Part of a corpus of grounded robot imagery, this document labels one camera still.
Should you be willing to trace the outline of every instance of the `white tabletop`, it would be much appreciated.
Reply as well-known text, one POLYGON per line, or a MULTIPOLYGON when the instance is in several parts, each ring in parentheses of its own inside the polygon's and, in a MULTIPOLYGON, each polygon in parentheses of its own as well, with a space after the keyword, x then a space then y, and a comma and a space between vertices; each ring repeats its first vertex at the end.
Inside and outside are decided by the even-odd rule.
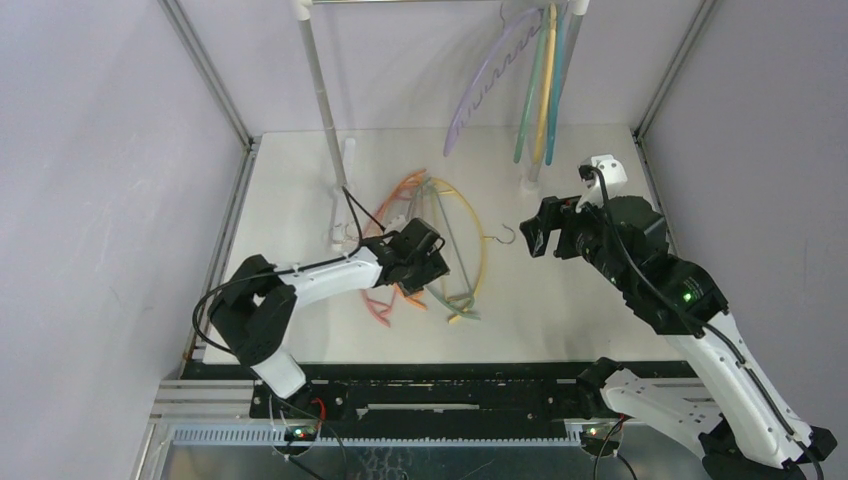
MULTIPOLYGON (((625 125, 561 127, 554 164, 543 168, 541 189, 530 195, 519 187, 522 167, 512 162, 515 128, 466 129, 449 158, 441 154, 444 132, 340 132, 340 139, 356 139, 354 168, 348 172, 354 195, 374 209, 404 176, 426 168, 468 199, 487 234, 501 235, 501 224, 518 232, 518 224, 535 215, 543 197, 582 192, 577 165, 589 156, 610 153, 627 169, 629 181, 620 194, 652 201, 625 125)), ((280 267, 337 256, 328 240, 333 182, 323 132, 265 134, 226 278, 257 253, 280 267)), ((462 220, 464 209, 458 202, 446 198, 445 207, 473 277, 479 267, 479 240, 472 223, 462 220)), ((520 363, 594 361, 600 356, 679 360, 593 267, 582 259, 553 257, 557 235, 552 235, 544 258, 530 258, 520 233, 512 245, 487 243, 488 272, 475 304, 479 321, 448 324, 447 310, 425 294, 422 301, 428 311, 399 299, 387 328, 368 313, 359 292, 349 292, 299 310, 284 343, 303 363, 520 363)), ((451 262, 449 285, 458 285, 455 258, 451 262)), ((210 336, 221 341, 214 328, 210 336)), ((211 347, 204 362, 236 363, 211 347)))

